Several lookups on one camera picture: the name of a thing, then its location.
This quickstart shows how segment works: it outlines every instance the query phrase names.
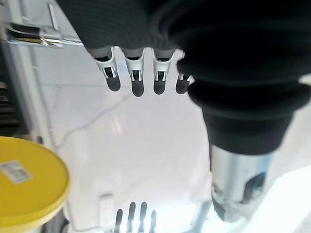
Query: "black fingertip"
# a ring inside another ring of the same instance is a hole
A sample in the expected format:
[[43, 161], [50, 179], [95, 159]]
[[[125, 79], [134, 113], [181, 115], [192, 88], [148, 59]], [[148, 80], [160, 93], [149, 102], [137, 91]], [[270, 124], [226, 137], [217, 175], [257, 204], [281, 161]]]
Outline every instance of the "black fingertip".
[[117, 216], [116, 216], [116, 226], [121, 225], [121, 223], [122, 223], [122, 216], [123, 216], [122, 209], [118, 209]]
[[107, 85], [109, 87], [110, 90], [112, 91], [119, 91], [121, 88], [121, 83], [120, 83], [120, 79], [119, 76], [117, 75], [115, 78], [109, 78], [106, 79], [107, 80]]
[[136, 204], [135, 202], [131, 202], [129, 212], [128, 212], [128, 220], [133, 221], [135, 214]]
[[144, 201], [140, 206], [140, 217], [139, 217], [140, 221], [143, 221], [145, 219], [146, 212], [147, 212], [147, 203]]
[[144, 94], [144, 82], [143, 80], [138, 81], [132, 81], [132, 92], [134, 96], [141, 97], [142, 94]]
[[180, 95], [185, 94], [188, 91], [190, 81], [187, 81], [187, 79], [177, 79], [176, 83], [176, 92]]
[[154, 92], [157, 95], [161, 95], [163, 94], [163, 92], [165, 91], [165, 81], [154, 81]]

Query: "yellow container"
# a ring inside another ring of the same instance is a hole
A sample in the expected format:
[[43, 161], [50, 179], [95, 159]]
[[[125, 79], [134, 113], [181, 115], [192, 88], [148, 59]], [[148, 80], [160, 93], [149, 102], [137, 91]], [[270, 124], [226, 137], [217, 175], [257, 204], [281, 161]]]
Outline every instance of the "yellow container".
[[70, 176], [52, 151], [0, 137], [0, 232], [23, 233], [49, 221], [64, 205]]

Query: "marble surface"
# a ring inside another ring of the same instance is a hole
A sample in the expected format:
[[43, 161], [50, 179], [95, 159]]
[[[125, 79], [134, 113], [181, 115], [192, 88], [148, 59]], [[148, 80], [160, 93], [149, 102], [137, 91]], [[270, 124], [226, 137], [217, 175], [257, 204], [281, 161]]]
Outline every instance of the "marble surface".
[[[25, 20], [49, 24], [45, 1], [21, 2]], [[56, 8], [56, 12], [62, 32], [75, 35], [61, 10]], [[75, 228], [99, 225], [99, 199], [105, 194], [113, 195], [115, 212], [118, 208], [127, 210], [133, 200], [147, 201], [149, 210], [165, 210], [210, 199], [207, 133], [201, 111], [187, 95], [178, 95], [174, 90], [178, 76], [175, 63], [181, 52], [174, 57], [165, 93], [158, 96], [153, 93], [151, 51], [146, 50], [145, 93], [136, 98], [119, 50], [115, 52], [121, 90], [116, 93], [107, 88], [84, 48], [32, 50], [55, 150], [73, 178], [68, 203]], [[311, 77], [303, 81], [311, 83]], [[310, 104], [295, 114], [270, 167], [267, 187], [283, 174], [311, 165], [310, 116]], [[294, 188], [275, 187], [279, 193]], [[304, 198], [297, 205], [311, 200]], [[278, 199], [275, 195], [267, 201], [277, 203]], [[265, 213], [273, 213], [273, 208], [278, 206], [271, 205]], [[267, 220], [265, 213], [254, 215], [259, 225]]]

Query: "robotic hand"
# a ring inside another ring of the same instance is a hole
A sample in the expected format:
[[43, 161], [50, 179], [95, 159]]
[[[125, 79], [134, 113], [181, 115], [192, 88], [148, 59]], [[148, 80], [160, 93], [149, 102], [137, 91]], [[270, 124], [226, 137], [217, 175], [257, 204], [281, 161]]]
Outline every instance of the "robotic hand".
[[[177, 64], [176, 91], [188, 90], [203, 111], [215, 210], [223, 221], [243, 216], [262, 195], [269, 161], [294, 111], [311, 96], [310, 87], [299, 83], [311, 72], [311, 2], [58, 0], [58, 4], [112, 91], [121, 87], [112, 46], [119, 46], [125, 55], [137, 97], [144, 90], [143, 48], [154, 49], [157, 94], [165, 90], [175, 49], [185, 52]], [[59, 39], [55, 31], [14, 26], [6, 27], [11, 42], [75, 43]], [[189, 86], [190, 75], [195, 82]]]

